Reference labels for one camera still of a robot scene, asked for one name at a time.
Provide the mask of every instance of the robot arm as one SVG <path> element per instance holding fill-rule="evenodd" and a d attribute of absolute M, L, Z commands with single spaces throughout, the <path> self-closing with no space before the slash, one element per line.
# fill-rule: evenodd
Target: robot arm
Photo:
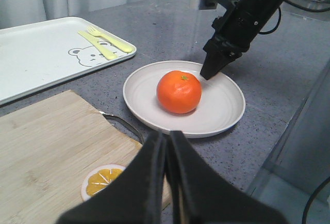
<path fill-rule="evenodd" d="M 201 76 L 210 79 L 228 63 L 248 51 L 257 36 L 283 0 L 205 0 L 206 6 L 219 3 L 226 8 L 223 17 L 216 18 L 214 35 L 203 50 L 206 58 Z"/>

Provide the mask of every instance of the bear print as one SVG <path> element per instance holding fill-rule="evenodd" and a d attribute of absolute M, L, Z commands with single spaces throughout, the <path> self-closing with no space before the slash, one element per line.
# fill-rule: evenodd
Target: bear print
<path fill-rule="evenodd" d="M 114 52 L 118 57 L 127 55 L 115 46 L 112 46 L 110 42 L 99 41 L 99 44 Z M 70 55 L 76 56 L 79 64 L 84 67 L 94 67 L 109 61 L 94 46 L 85 47 L 83 49 L 71 49 L 68 51 L 68 53 Z"/>

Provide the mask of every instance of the gray countertop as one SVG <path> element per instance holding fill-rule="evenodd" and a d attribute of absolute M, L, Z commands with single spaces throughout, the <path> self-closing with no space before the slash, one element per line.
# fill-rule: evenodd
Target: gray countertop
<path fill-rule="evenodd" d="M 150 129 L 128 110 L 122 95 L 126 78 L 136 69 L 163 60 L 203 63 L 202 50 L 224 9 L 189 9 L 189 0 L 145 0 L 78 15 L 129 41 L 135 57 L 9 103 L 0 116 L 72 89 L 94 107 L 132 123 L 146 137 Z M 242 119 L 228 131 L 190 139 L 204 160 L 235 187 L 246 190 L 288 122 L 330 58 L 329 13 L 321 20 L 284 8 L 278 30 L 259 35 L 250 50 L 222 70 L 246 99 Z M 274 15 L 265 27 L 272 28 Z M 164 221 L 169 221 L 167 208 Z"/>

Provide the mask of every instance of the wooden cutting board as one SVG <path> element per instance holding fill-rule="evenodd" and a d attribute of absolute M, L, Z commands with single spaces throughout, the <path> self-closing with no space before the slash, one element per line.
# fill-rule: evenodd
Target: wooden cutting board
<path fill-rule="evenodd" d="M 1 117 L 0 223 L 54 223 L 82 202 L 91 170 L 127 166 L 140 148 L 73 91 Z"/>

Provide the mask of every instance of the orange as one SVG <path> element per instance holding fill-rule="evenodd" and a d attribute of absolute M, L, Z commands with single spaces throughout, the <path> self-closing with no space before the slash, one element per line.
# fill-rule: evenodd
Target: orange
<path fill-rule="evenodd" d="M 171 71 L 157 85 L 157 99 L 169 112 L 184 114 L 194 110 L 201 100 L 202 86 L 191 73 Z"/>
<path fill-rule="evenodd" d="M 111 184 L 123 170 L 125 170 L 125 167 L 116 164 L 103 165 L 92 170 L 82 183 L 82 199 L 86 201 L 103 190 Z"/>

